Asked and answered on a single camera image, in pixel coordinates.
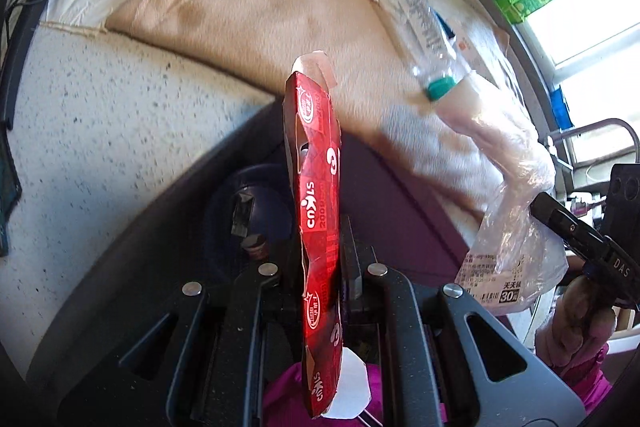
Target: teal bottle cap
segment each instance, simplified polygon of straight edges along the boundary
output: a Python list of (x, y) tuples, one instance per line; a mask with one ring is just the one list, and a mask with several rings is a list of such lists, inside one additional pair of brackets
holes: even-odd
[(445, 96), (449, 92), (449, 89), (455, 85), (456, 81), (452, 76), (443, 76), (429, 84), (427, 87), (427, 97), (431, 102), (435, 102)]

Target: human hand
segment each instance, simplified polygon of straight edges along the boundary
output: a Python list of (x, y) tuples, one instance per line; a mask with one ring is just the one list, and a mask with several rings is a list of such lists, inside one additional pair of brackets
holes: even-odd
[(581, 275), (536, 331), (536, 354), (556, 373), (593, 359), (615, 330), (616, 314), (597, 298), (598, 286)]

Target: blue object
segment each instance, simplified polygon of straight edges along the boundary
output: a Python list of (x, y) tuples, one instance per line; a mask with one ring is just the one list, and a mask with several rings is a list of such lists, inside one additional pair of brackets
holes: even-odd
[(271, 244), (290, 239), (295, 216), (286, 166), (258, 164), (229, 176), (207, 203), (204, 214), (209, 278), (232, 283), (250, 261), (240, 246), (242, 240), (255, 233)]
[(571, 117), (569, 116), (569, 106), (564, 98), (564, 93), (562, 93), (562, 88), (558, 87), (558, 89), (552, 91), (549, 94), (549, 99), (551, 101), (551, 110), (554, 112), (554, 117), (556, 117), (558, 128), (571, 129), (571, 127), (574, 126), (574, 123), (571, 121)]
[(444, 33), (447, 36), (447, 39), (451, 40), (456, 38), (456, 34), (449, 27), (449, 25), (446, 22), (444, 22), (444, 19), (440, 16), (440, 14), (436, 12), (436, 10), (434, 10), (433, 12), (436, 14), (436, 17), (440, 21), (440, 25), (442, 26), (442, 29), (444, 30)]

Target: white text on wrapper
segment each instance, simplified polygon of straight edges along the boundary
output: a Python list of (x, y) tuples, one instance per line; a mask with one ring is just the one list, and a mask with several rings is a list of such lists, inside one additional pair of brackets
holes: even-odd
[(340, 342), (340, 322), (336, 322), (334, 326), (334, 330), (331, 332), (331, 338), (329, 341), (334, 344), (334, 347), (338, 346)]
[(335, 173), (338, 171), (338, 158), (335, 155), (335, 150), (333, 147), (329, 147), (329, 149), (327, 149), (326, 151), (326, 162), (330, 166), (329, 170), (331, 171), (332, 176), (335, 176)]
[(318, 327), (320, 322), (320, 298), (318, 293), (306, 293), (306, 323), (312, 330)]
[(322, 379), (320, 373), (314, 375), (314, 388), (311, 390), (311, 394), (316, 395), (316, 400), (322, 401)]
[(300, 201), (306, 208), (306, 225), (312, 229), (316, 225), (316, 189), (314, 182), (306, 183), (306, 196)]
[(304, 123), (311, 123), (314, 119), (314, 99), (311, 93), (298, 86), (298, 113)]

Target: red snack package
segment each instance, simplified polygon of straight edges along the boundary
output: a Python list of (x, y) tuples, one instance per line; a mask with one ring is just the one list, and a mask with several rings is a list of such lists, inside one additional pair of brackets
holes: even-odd
[(302, 367), (304, 400), (311, 417), (331, 405), (342, 357), (338, 299), (340, 126), (327, 85), (334, 82), (326, 55), (303, 55), (287, 80), (283, 103), (289, 178), (305, 277)]

